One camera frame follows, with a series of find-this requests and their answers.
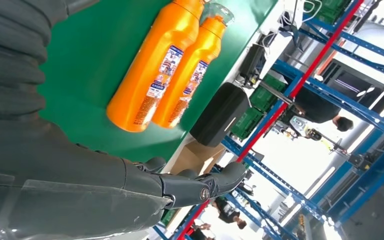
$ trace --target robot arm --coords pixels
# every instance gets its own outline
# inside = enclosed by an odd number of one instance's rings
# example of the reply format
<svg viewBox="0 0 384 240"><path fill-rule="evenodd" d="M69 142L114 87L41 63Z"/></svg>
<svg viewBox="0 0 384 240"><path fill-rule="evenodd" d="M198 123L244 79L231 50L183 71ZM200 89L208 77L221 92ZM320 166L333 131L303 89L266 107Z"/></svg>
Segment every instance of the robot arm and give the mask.
<svg viewBox="0 0 384 240"><path fill-rule="evenodd" d="M163 209L200 204L231 191L245 175L157 174L71 143L39 117L51 28L97 0L0 0L0 239L101 238L155 225Z"/></svg>

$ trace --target warehouse shelving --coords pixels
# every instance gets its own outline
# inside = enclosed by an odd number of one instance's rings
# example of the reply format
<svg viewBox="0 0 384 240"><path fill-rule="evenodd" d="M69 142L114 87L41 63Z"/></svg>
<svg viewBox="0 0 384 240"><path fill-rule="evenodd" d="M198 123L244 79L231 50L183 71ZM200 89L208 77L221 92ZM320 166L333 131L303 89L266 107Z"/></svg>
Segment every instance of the warehouse shelving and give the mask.
<svg viewBox="0 0 384 240"><path fill-rule="evenodd" d="M351 41L359 46L372 50L382 56L384 56L384 49L377 47L367 41L359 39L352 34L344 32L346 24L350 21L351 17L356 13L359 9L360 5L363 3L362 0L353 0L348 8L346 9L344 15L339 18L337 23L333 26L327 25L316 18L306 22L309 27L316 32L316 34L311 33L309 31L305 31L300 29L299 32L304 34L310 38L313 38L320 43L325 44L323 50L320 55L316 58L313 64L309 67L308 71L303 73L298 69L286 64L282 61L276 61L273 66L273 70L278 73L281 73L289 78L293 79L292 84L285 90L284 95L293 99L294 96L298 93L301 87L305 87L314 93L322 96L328 101L334 103L335 105L355 114L357 117L361 118L363 121L366 121L376 127L376 134L384 133L384 117L381 117L379 114L368 110L366 107L360 105L359 103L353 101L352 99L346 97L345 95L330 89L326 85L318 82L317 80L311 78L311 74L321 62L323 56L329 50L329 48L333 48L334 50L349 56L350 58L357 60L361 63L364 63L376 70L379 70L384 73L384 65L369 61L363 57L360 57L346 49L341 48L340 46L334 44L335 40L338 37L342 37L347 41ZM331 37L328 37L322 34L315 26L322 27L323 29L333 33ZM287 104L282 100L278 100L273 108L269 111L269 113L264 117L262 122L258 125L252 136L245 143L244 146L240 146L237 142L232 140L230 137L226 136L223 140L222 144L232 152L237 155L239 161L243 161L244 163L250 165L253 169L255 169L262 176L267 178L271 183L273 183L278 189L284 192L287 195L291 195L293 199L301 204L302 207L311 213L316 219L323 222L327 219L327 216L331 216L335 221L334 226L339 227L342 223L347 221L376 191L384 184L384 154L378 158L378 160L368 169L366 172L363 172L360 178L351 186L348 191L337 201L334 202L331 208L324 212L319 206L318 203L321 200L320 195L317 197L313 197L312 199L307 199L302 193L297 191L292 187L289 183L284 181L280 176L274 173L271 169L269 169L263 163L257 161L251 154L249 154L249 150L252 148L254 143L264 135L267 130L271 127L271 125L276 121L276 119L281 115L281 113L286 109ZM351 168L351 164L345 163L345 167L339 168L331 177L331 179L338 180L338 175L344 174L344 172ZM332 187L332 182L330 179L327 181L329 184L325 184L322 186L322 189L327 187ZM247 198L244 193L239 192L239 194ZM257 225L261 225L261 222L249 214L244 207L242 207L232 196L228 195L227 199L230 200L237 208L239 208L242 212L244 212L253 222L256 222ZM199 215L199 211L203 210L205 205L200 207L196 207L194 214L191 214L191 218L188 219L190 221L194 220L194 217ZM266 212L258 207L255 207L260 217L263 219L270 221L276 226L276 230L272 228L270 224L264 226L264 230L267 234L269 234L273 239L280 240L282 239L280 234L290 235L291 232L286 228L282 227L278 222L270 217ZM182 234L185 232L184 227L187 227L188 223L184 224L178 231L178 235L175 235L174 239L182 239Z"/></svg>

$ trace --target green crate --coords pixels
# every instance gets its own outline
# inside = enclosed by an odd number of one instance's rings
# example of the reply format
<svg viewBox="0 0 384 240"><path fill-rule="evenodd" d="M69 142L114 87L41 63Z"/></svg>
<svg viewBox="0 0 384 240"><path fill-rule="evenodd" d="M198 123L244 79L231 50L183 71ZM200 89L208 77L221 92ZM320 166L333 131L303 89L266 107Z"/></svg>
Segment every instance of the green crate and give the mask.
<svg viewBox="0 0 384 240"><path fill-rule="evenodd" d="M317 1L312 1L315 3L315 8L313 11L308 13L309 16L314 15L316 10L319 8L319 3ZM323 0L323 5L321 6L320 11L317 13L317 18L327 24L333 25L338 18L344 13L345 9L350 4L351 0ZM311 3L305 3L304 9L310 10L312 7Z"/></svg>
<svg viewBox="0 0 384 240"><path fill-rule="evenodd" d="M241 140L244 140L252 133L262 118L263 113L257 108L251 107L246 110L230 131Z"/></svg>
<svg viewBox="0 0 384 240"><path fill-rule="evenodd" d="M263 81L279 92L282 92L286 86L285 83L269 74L264 77ZM258 86L249 98L251 105L263 113L267 113L272 105L275 104L276 100L277 97L262 86Z"/></svg>
<svg viewBox="0 0 384 240"><path fill-rule="evenodd" d="M176 209L168 210L167 214L161 219L162 224L165 226L169 225L170 221L176 214Z"/></svg>

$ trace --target blue steel beam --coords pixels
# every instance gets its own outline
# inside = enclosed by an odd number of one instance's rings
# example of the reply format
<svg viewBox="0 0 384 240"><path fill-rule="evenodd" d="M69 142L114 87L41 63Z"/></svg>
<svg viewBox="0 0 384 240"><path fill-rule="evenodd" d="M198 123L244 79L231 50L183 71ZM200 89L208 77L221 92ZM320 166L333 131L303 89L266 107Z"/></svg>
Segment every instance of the blue steel beam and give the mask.
<svg viewBox="0 0 384 240"><path fill-rule="evenodd" d="M200 208L200 205L196 205L193 207L191 213L189 214L189 216L185 219L183 225L181 225L178 229L177 229L177 232L174 233L173 237L171 237L171 239L173 240L177 240L179 238L179 235L182 233L182 231L185 229L186 225L189 223L189 221L194 217L194 215L198 212Z"/></svg>
<svg viewBox="0 0 384 240"><path fill-rule="evenodd" d="M233 154L238 155L240 153L240 146L235 141L230 139L230 137L226 136L221 143ZM302 193L287 183L283 178L274 173L269 167L264 165L262 162L258 162L258 160L249 153L247 157L243 159L243 161L244 163L250 165L267 180L269 180L279 190L287 195L291 194L293 199L296 202L302 204L302 206L308 210L316 219L324 222L322 218L324 215L323 211L316 204L308 200Z"/></svg>
<svg viewBox="0 0 384 240"><path fill-rule="evenodd" d="M347 221L384 184L384 154L328 211L336 226Z"/></svg>
<svg viewBox="0 0 384 240"><path fill-rule="evenodd" d="M372 124L384 132L384 117L381 117L378 113L368 110L360 103L350 99L344 94L328 87L327 85L315 79L309 79L309 84L306 84L305 87L310 91L317 93L319 96L328 100L329 102L335 104L336 106L351 112L356 117L359 117L363 121Z"/></svg>
<svg viewBox="0 0 384 240"><path fill-rule="evenodd" d="M269 229L268 227L266 226L263 226L262 229L264 230L264 232L266 234L268 234L270 236L270 238L272 238L273 240L282 240L282 237L279 236L275 231L272 231L271 229Z"/></svg>
<svg viewBox="0 0 384 240"><path fill-rule="evenodd" d="M357 1L353 1L353 3L350 5L350 7L345 11L345 13L342 15L342 18L344 18L347 15L347 12L352 9L352 7L357 4ZM308 21L305 22L311 29L313 29L315 32L320 32L318 29L316 29L313 25L319 26L331 33L333 33L336 30L336 26L329 25L325 22L320 21L317 19L317 17L314 17ZM352 34L349 34L348 32L342 31L341 35L342 38L349 40L361 47L364 47L366 49L372 50L373 52L380 54L384 56L384 49L381 47L378 47L374 44L371 44L370 42L364 41Z"/></svg>
<svg viewBox="0 0 384 240"><path fill-rule="evenodd" d="M278 73L285 74L287 77L296 77L302 76L302 72L295 67L283 62L281 60L277 60L273 65L273 69ZM345 108L351 112L357 112L357 117L362 118L364 121L373 124L375 127L381 129L384 132L384 117L381 117L378 113L368 110L366 107L357 103L356 101L350 99L344 94L329 88L325 84L315 80L314 78L308 78L307 84L304 85L305 88L316 91L321 97L325 98L326 94L330 96L334 96L334 98L329 97L326 100L333 102L338 107Z"/></svg>
<svg viewBox="0 0 384 240"><path fill-rule="evenodd" d="M284 92L284 95L287 97L289 97L289 95L292 93L295 87L297 87L298 83L300 82L301 76L293 77L292 79L293 79L292 83L286 88ZM271 108L271 110L264 117L262 122L260 122L260 124L257 126L256 130L251 135L251 137L249 137L248 141L246 141L245 145L242 148L240 148L241 152L251 143L251 140L257 136L258 132L260 132L260 130L263 129L263 127L267 124L267 122L275 114L275 112L281 107L282 104L283 104L282 100L278 100L276 102L276 104Z"/></svg>
<svg viewBox="0 0 384 240"><path fill-rule="evenodd" d="M157 226L154 226L153 229L155 230L155 232L162 238L162 240L169 240L166 235L164 234L164 232L162 232Z"/></svg>
<svg viewBox="0 0 384 240"><path fill-rule="evenodd" d="M336 23L333 25L333 29L336 30L338 26L345 21L346 17L350 12L353 10L353 8L359 4L358 0L352 0L351 3L346 7L345 11L343 12L342 16L336 21Z"/></svg>
<svg viewBox="0 0 384 240"><path fill-rule="evenodd" d="M319 37L321 37L322 39L326 40L328 39L328 37L326 35L324 35L319 29L317 29L317 27L315 27L313 24L309 23L309 22L306 22L305 24L307 24L307 26L312 29ZM355 44L357 44L358 46L360 47L363 47L363 48L366 48L368 50L371 50L379 55L382 55L384 56L384 49L381 48L381 47L378 47L374 44L371 44L370 42L368 41L365 41L359 37L356 37L352 34L349 34L348 32L342 32L341 35L340 35L342 38L350 41L350 42L353 42Z"/></svg>
<svg viewBox="0 0 384 240"><path fill-rule="evenodd" d="M258 220L255 216L253 216L249 211L245 209L232 195L226 194L224 197L229 200L235 207L237 207L242 213L244 213L251 221L255 223L259 228L261 228L261 221Z"/></svg>
<svg viewBox="0 0 384 240"><path fill-rule="evenodd" d="M284 227L280 225L280 223L274 219L270 214L268 214L264 209L262 209L260 206L258 206L245 192L243 192L240 189L236 189L236 192L241 195L244 199L248 201L248 203L251 205L251 207L257 211L257 213L266 220L267 226L270 228L271 231L276 232L273 227L270 225L268 221L273 223L280 231L281 234L286 234L293 240L298 240L297 237L290 231L286 230Z"/></svg>
<svg viewBox="0 0 384 240"><path fill-rule="evenodd" d="M325 39L323 39L323 38L321 38L321 37L319 37L319 36L309 32L309 31L306 31L306 30L304 30L302 28L299 29L299 32L309 36L310 38L318 41L319 43L326 44L326 42L327 42ZM333 44L332 48L334 50L336 50L336 51L338 51L338 52L340 52L340 53L342 53L342 54L344 54L344 55L346 55L346 56L348 56L348 57L350 57L350 58L360 62L360 63L363 63L363 64L365 64L365 65L367 65L367 66L369 66L371 68L374 68L374 69L384 73L384 65L382 65L382 64L369 61L366 58L363 58L363 57L361 57L359 55L356 55L356 54L352 53L351 51L348 51L348 50L346 50L346 49L344 49L344 48L342 48L342 47L340 47L340 46L338 46L336 44Z"/></svg>

